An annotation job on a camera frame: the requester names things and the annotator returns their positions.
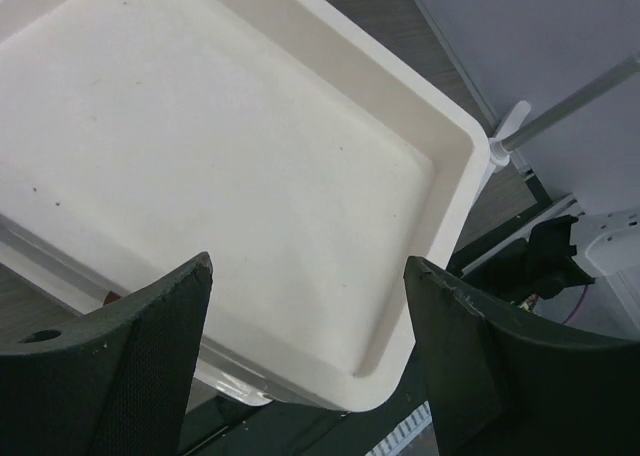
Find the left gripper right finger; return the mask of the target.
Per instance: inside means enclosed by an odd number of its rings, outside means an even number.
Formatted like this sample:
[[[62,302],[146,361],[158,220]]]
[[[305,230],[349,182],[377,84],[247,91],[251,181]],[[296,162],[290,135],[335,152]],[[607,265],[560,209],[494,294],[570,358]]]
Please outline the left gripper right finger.
[[[412,256],[404,283],[443,455],[635,455],[639,345],[564,326]]]

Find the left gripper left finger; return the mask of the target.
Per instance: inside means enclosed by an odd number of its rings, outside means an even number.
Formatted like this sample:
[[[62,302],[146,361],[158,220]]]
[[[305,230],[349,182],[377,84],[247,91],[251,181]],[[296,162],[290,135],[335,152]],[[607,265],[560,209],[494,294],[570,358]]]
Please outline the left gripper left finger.
[[[201,252],[128,296],[2,344],[2,454],[176,454],[212,284]]]

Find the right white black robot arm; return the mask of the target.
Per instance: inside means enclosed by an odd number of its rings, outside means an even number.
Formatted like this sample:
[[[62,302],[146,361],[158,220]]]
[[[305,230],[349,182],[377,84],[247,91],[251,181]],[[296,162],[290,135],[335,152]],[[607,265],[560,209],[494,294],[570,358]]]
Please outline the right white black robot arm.
[[[639,339],[639,208],[598,215],[565,211],[518,233],[533,246],[533,234],[569,216],[574,221],[551,244],[572,246],[577,254],[569,261],[591,277],[591,283],[571,283],[558,295],[540,301],[533,313],[596,334]]]

